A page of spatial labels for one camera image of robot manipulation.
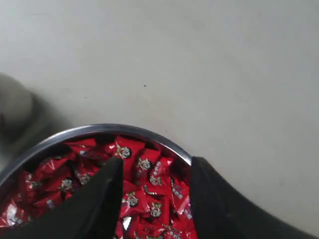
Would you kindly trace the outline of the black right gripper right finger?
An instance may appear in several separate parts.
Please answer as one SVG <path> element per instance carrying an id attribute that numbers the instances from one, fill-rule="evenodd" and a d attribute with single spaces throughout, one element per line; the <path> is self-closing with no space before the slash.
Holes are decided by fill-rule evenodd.
<path id="1" fill-rule="evenodd" d="M 191 213 L 200 239 L 311 239 L 233 188 L 202 157 L 191 159 Z"/>

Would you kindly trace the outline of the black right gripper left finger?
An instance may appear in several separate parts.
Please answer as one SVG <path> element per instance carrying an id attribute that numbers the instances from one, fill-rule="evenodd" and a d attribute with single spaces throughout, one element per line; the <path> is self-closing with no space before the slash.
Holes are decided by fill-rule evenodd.
<path id="1" fill-rule="evenodd" d="M 123 161 L 112 157 L 57 208 L 1 236 L 3 239 L 111 239 L 123 197 Z"/>

